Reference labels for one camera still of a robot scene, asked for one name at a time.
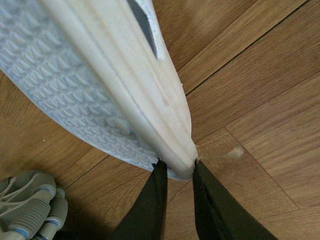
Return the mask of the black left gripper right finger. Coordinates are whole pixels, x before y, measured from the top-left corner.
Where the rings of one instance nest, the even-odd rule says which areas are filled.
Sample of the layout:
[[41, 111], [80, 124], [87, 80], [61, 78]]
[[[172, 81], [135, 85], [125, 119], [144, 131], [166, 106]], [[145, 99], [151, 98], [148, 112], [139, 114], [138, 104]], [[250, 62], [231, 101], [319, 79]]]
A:
[[199, 161], [192, 178], [194, 216], [200, 240], [275, 240]]

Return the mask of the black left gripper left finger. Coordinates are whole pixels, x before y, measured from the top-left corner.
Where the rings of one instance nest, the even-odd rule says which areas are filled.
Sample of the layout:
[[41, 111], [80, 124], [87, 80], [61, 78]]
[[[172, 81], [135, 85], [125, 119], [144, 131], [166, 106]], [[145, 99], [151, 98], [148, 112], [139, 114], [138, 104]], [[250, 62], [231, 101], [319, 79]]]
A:
[[168, 173], [158, 160], [131, 209], [108, 236], [109, 240], [162, 240], [164, 238]]

